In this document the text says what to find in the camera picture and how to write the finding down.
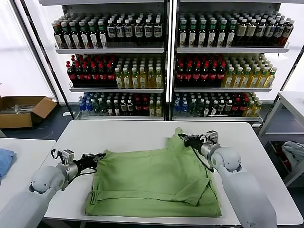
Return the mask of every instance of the shelf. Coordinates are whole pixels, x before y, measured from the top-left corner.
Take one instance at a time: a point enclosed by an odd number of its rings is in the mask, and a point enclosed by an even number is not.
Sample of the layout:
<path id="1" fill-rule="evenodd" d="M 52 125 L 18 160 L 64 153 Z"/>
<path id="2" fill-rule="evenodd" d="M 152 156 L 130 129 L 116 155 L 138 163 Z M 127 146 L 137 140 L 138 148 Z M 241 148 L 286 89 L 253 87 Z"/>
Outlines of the shelf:
<path id="1" fill-rule="evenodd" d="M 256 3 L 296 3 L 304 4 L 304 0 L 180 0 L 180 2 L 256 2 Z"/>
<path id="2" fill-rule="evenodd" d="M 104 93 L 162 93 L 163 89 L 70 88 L 71 92 Z"/>
<path id="3" fill-rule="evenodd" d="M 272 88 L 268 89 L 258 89 L 258 88 L 237 88 L 237 89 L 225 89 L 225 88 L 174 88 L 176 93 L 261 93 L 261 92 L 270 92 Z"/>
<path id="4" fill-rule="evenodd" d="M 143 121 L 163 121 L 163 117 L 157 116 L 107 116 L 107 115 L 79 115 L 78 120 L 143 120 Z"/>
<path id="5" fill-rule="evenodd" d="M 285 47 L 178 47 L 177 53 L 286 53 L 289 43 Z"/>
<path id="6" fill-rule="evenodd" d="M 43 6 L 154 2 L 163 2 L 163 0 L 39 0 Z"/>
<path id="7" fill-rule="evenodd" d="M 219 122 L 260 122 L 260 117 L 233 117 L 233 116 L 173 116 L 173 121 L 219 121 Z"/>

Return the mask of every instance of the white table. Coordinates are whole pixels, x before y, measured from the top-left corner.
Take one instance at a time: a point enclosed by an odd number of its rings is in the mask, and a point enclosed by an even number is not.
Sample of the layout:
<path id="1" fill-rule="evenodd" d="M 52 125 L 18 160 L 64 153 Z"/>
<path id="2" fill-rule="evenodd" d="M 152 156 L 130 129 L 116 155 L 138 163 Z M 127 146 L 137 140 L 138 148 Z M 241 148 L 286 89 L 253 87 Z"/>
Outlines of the white table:
<path id="1" fill-rule="evenodd" d="M 73 120 L 60 136 L 55 148 L 71 149 L 75 152 L 75 159 L 79 159 L 83 153 L 100 153 L 105 149 L 114 152 L 158 149 L 165 146 L 166 137 L 172 136 L 176 127 L 181 127 L 188 134 L 218 131 L 219 143 L 233 147 L 240 153 L 243 165 L 257 178 L 266 192 L 275 208 L 278 225 L 303 223 L 298 208 L 248 123 Z M 49 155 L 43 165 L 56 165 L 57 162 Z M 45 218 L 155 225 L 240 225 L 217 172 L 214 174 L 214 182 L 223 214 L 219 218 L 86 216 L 84 207 L 92 180 L 93 175 L 81 176 L 64 192 L 58 192 L 51 200 Z"/>
<path id="2" fill-rule="evenodd" d="M 16 153 L 13 165 L 1 180 L 0 211 L 13 196 L 29 187 L 33 174 L 55 143 L 55 140 L 0 138 L 0 148 Z"/>
<path id="3" fill-rule="evenodd" d="M 299 123 L 304 124 L 304 92 L 279 92 L 278 93 L 280 99 L 276 102 L 274 108 L 271 113 L 267 117 L 263 127 L 259 131 L 259 137 L 263 137 L 266 134 L 270 135 L 273 133 L 267 133 L 270 125 L 273 123 L 274 117 L 278 112 L 285 106 L 292 115 L 296 118 Z M 285 129 L 282 129 L 281 133 L 276 133 L 276 135 L 303 135 L 304 133 L 285 133 Z M 302 173 L 304 173 L 304 161 L 298 164 L 293 170 L 284 178 L 284 183 L 286 186 L 290 185 L 293 181 L 295 181 Z"/>

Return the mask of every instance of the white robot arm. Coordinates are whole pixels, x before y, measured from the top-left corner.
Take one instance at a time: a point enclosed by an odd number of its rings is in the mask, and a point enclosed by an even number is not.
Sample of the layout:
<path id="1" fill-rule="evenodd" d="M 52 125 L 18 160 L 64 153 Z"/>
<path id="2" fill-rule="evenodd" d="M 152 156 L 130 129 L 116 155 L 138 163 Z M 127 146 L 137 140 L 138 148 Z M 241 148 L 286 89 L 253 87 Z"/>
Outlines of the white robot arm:
<path id="1" fill-rule="evenodd" d="M 276 228 L 276 211 L 257 180 L 241 166 L 240 155 L 218 144 L 218 133 L 179 134 L 185 146 L 196 149 L 218 171 L 223 188 L 243 228 Z"/>

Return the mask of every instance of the green shirt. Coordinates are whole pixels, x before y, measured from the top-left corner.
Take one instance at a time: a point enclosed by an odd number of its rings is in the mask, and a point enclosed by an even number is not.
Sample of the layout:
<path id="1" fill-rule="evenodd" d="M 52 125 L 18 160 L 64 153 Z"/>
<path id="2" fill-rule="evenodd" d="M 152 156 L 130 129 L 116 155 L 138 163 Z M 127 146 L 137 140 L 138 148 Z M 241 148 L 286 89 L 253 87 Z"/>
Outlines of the green shirt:
<path id="1" fill-rule="evenodd" d="M 131 217 L 221 216 L 211 173 L 175 134 L 166 148 L 115 153 L 99 161 L 87 215 Z"/>

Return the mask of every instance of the gray floor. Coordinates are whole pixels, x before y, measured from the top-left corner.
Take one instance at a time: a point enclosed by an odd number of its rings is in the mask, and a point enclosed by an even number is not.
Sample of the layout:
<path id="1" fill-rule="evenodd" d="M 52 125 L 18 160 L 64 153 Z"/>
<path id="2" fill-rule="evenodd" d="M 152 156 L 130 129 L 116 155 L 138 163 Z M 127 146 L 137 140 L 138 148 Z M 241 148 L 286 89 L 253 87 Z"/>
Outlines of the gray floor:
<path id="1" fill-rule="evenodd" d="M 71 116 L 63 117 L 62 113 L 67 112 L 65 107 L 56 107 L 52 113 L 39 125 L 33 128 L 27 129 L 4 129 L 3 133 L 8 138 L 26 138 L 26 139 L 52 139 L 57 140 L 61 133 L 66 128 L 67 124 L 72 120 Z M 274 165 L 277 167 L 279 173 L 280 164 L 276 158 L 272 158 Z M 304 188 L 288 188 L 291 196 L 293 197 L 297 207 L 299 208 L 302 216 L 304 217 Z M 78 228 L 79 222 L 66 222 L 72 228 Z M 39 228 L 49 228 L 48 225 L 40 223 Z M 85 228 L 110 228 L 110 227 L 122 227 L 122 228 L 131 228 L 131 227 L 147 227 L 147 225 L 127 225 L 127 224 L 108 224 L 108 223 L 88 223 Z M 304 225 L 293 226 L 294 228 L 304 228 Z"/>

